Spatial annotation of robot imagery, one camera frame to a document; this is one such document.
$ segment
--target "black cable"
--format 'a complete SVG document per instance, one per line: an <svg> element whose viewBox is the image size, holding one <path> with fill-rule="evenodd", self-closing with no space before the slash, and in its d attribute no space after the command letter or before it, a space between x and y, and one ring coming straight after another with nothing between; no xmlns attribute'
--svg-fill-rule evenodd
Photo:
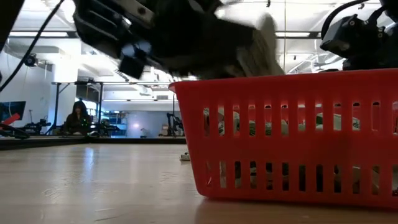
<svg viewBox="0 0 398 224"><path fill-rule="evenodd" d="M368 23L377 25L377 19L381 16L381 14L386 10L385 6L381 6L378 10L374 11L371 16L369 16Z"/></svg>
<svg viewBox="0 0 398 224"><path fill-rule="evenodd" d="M2 130L0 130L0 134L3 136L9 136L9 137L14 137L14 138L18 138L18 139L30 138L30 136L25 131L14 128L10 125L0 123L0 128L2 128Z"/></svg>
<svg viewBox="0 0 398 224"><path fill-rule="evenodd" d="M367 2L369 0L355 0L351 2L347 2L346 4L342 4L341 6L337 7L333 12L330 13L330 15L325 19L325 22L323 23L322 30L321 30L321 38L325 38L326 33L328 32L328 29L330 27L330 24L332 20L339 14L341 11L345 10L348 7L355 6L357 4L361 4L364 2Z"/></svg>
<svg viewBox="0 0 398 224"><path fill-rule="evenodd" d="M8 77L8 79L4 82L4 84L0 87L0 93L3 91L3 89L11 82L11 80L17 75L17 73L19 72L19 70L21 69L21 67L23 66L26 58L30 55L31 51L33 50L33 48L35 47L37 41L40 38L40 35L43 33L45 27L47 26L47 24L50 22L51 18L53 18L53 16L55 15L55 13L57 13L58 9L60 8L61 4L64 2L65 0L60 0L60 2L54 7L54 9L51 11L51 13L49 14L49 16L46 18L46 20L44 21L42 27L39 29L39 31L37 31L37 35L35 36L35 38L33 39L31 45L29 46L29 48L27 49L27 52L25 53L25 55L23 56L23 58L21 59L21 61L19 62L19 64L17 65L17 67L15 68L14 72L10 75L10 77Z"/></svg>

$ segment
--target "table surface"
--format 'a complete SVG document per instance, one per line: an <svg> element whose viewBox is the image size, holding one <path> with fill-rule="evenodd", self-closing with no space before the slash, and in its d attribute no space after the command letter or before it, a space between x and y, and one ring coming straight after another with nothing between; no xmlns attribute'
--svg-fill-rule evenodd
<svg viewBox="0 0 398 224"><path fill-rule="evenodd" d="M185 145L0 152L0 223L397 223L398 212L221 202L196 191Z"/></svg>

